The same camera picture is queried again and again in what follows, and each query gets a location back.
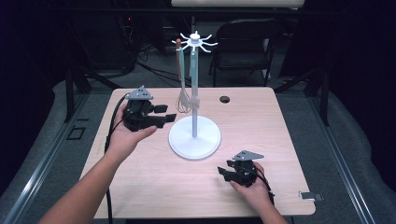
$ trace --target white circular base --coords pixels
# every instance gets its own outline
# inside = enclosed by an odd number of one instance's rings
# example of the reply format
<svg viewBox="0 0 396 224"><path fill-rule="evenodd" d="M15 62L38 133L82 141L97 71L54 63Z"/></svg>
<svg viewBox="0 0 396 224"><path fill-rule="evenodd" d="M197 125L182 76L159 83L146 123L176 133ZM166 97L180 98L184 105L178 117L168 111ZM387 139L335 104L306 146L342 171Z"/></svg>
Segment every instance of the white circular base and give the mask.
<svg viewBox="0 0 396 224"><path fill-rule="evenodd" d="M197 137L192 137L192 116L180 119L169 132L169 144L177 155L188 160L201 160L214 153L220 144L218 125L211 119L197 117Z"/></svg>

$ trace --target wire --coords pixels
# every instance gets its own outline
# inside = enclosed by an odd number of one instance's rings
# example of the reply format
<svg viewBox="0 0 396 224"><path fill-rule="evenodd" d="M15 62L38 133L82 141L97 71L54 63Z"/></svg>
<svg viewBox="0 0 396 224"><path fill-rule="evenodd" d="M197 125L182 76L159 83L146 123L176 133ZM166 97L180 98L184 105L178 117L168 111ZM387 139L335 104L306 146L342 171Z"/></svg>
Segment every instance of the wire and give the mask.
<svg viewBox="0 0 396 224"><path fill-rule="evenodd" d="M164 80L165 78L170 79L170 80L175 81L175 82L179 82L178 78L169 77L169 76L161 74L161 73L165 73L165 74L173 75L173 76L176 76L176 74L173 74L173 73L170 73L170 72L166 72L166 71L162 71L162 70L158 70L158 69L154 69L154 68L148 67L147 65L142 64L140 62L137 62L137 64L139 64L144 69L150 71L152 74L154 74L157 78L159 78L162 82L164 82L165 84L169 85L170 87L175 87L175 85L165 81Z"/></svg>
<svg viewBox="0 0 396 224"><path fill-rule="evenodd" d="M110 121L110 127L108 128L108 135L107 135L106 143L105 143L105 153L107 152L108 146L110 145L111 134L113 134L113 132L117 128L117 126L123 121L123 119L120 120L114 126L114 119L116 118L117 111L119 110L122 101L125 99L125 96L126 96L126 94L119 100L119 102L117 103L116 107L114 108L113 116L111 117L111 121ZM108 223L112 224L113 223L113 209L112 209L112 205L111 205L110 189L107 189L106 200L107 200Z"/></svg>
<svg viewBox="0 0 396 224"><path fill-rule="evenodd" d="M145 47L142 47L142 48L140 49L140 53L137 54L137 57L138 57L140 60L142 60L143 62L148 61L148 60L149 60L149 51L152 50L152 49L154 49L154 48L153 48L150 44L146 45Z"/></svg>

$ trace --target electronic equipment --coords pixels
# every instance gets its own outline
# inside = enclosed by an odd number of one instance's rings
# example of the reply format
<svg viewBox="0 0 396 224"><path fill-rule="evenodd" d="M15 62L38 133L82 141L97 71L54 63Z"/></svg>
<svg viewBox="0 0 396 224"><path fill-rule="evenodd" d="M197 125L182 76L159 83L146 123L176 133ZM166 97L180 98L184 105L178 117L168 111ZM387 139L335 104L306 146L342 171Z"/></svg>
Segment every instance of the electronic equipment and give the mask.
<svg viewBox="0 0 396 224"><path fill-rule="evenodd" d="M227 161L227 165L233 167L235 169L235 172L226 171L225 169L218 167L219 174L224 176L225 181L234 181L239 185L245 186L246 188L250 187L253 183L255 183L258 177L260 180L262 180L262 182L264 182L265 186L267 187L268 196L270 197L271 203L275 204L275 194L272 192L270 186L268 185L268 181L265 179L264 173L257 169L252 161L260 158L264 158L264 156L254 152L242 150L240 153L236 154L233 157L234 161Z"/></svg>
<svg viewBox="0 0 396 224"><path fill-rule="evenodd" d="M165 116L150 116L154 112L165 113L168 105L153 105L150 100L153 96L145 89L144 86L125 95L128 105L123 111L123 122L132 132L137 132L149 126L162 128L165 123L174 122L177 114L168 114Z"/></svg>

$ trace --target gray carpet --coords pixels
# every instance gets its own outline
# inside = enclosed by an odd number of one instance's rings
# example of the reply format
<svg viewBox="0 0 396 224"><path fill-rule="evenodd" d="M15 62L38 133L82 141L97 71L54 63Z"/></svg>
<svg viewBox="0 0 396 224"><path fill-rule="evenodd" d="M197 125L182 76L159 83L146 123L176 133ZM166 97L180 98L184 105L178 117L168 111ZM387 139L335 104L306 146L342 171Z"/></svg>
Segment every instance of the gray carpet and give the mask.
<svg viewBox="0 0 396 224"><path fill-rule="evenodd" d="M277 78L283 56L286 52L288 39L284 39L274 58L270 87L283 84L284 77ZM139 62L152 68L175 73L175 57L173 54L163 56L156 50L148 55L141 55L147 60ZM212 85L211 77L207 75L210 56L200 54L199 83L203 87ZM178 87L177 82L165 77L158 77L137 65L135 70L123 77L111 78L122 87L137 88L144 84L148 88ZM106 108L110 96L110 89L96 80L90 80L93 91L90 95L80 95L83 104L71 121L67 135L63 137L60 151L53 163L46 179L41 185L30 206L25 211L22 223L36 223L42 215L79 179L84 162L88 156L93 138ZM251 76L219 74L219 86L253 86L262 82L261 73L255 72ZM295 223L361 223L356 209L350 200L348 191L337 170L331 146L322 131L321 121L316 119L317 111L312 109L309 101L301 90L304 83L298 84L289 91L276 95L290 136L295 146L304 175L311 191L321 193L325 198L317 202L317 211L309 217L295 217ZM26 158L19 173L0 200L1 222L17 201L24 186L39 164L41 158L52 147L57 132L63 127L65 118L64 83L58 85L55 104L49 118L43 127L35 145ZM334 138L342 151L346 162L353 174L361 194L367 202L376 223L396 222L396 194L384 185L376 169L370 162L370 144L356 121L347 113L341 102L331 94L329 102L329 122ZM180 219L180 220L133 220L127 223L258 223L257 218L238 219ZM95 220L94 223L106 223L106 220Z"/></svg>

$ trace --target dark background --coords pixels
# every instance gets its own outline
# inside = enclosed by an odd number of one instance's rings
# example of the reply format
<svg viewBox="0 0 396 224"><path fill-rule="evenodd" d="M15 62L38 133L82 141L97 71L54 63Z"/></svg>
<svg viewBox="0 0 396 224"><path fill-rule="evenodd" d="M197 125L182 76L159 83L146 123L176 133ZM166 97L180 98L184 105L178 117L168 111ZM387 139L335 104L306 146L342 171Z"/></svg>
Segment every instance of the dark background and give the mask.
<svg viewBox="0 0 396 224"><path fill-rule="evenodd" d="M345 10L348 16L341 22L301 20L281 73L300 76L319 65L330 66L331 91L365 131L374 165L396 191L392 173L396 170L396 7L391 1L346 5L306 0L304 4L304 9L329 8ZM43 13L33 0L3 1L0 10L2 194L50 112L54 100L52 87L64 80L64 74L73 65L92 68L93 59L86 53L88 46L74 37L74 29L84 24L75 25L70 18L70 23L65 23L57 15ZM122 49L120 55L124 57L111 58L110 65L122 70L130 65L128 57L133 51L115 40L120 38L119 34L112 33L111 38L114 41L107 42ZM105 65L109 59L102 55L94 61L103 60Z"/></svg>

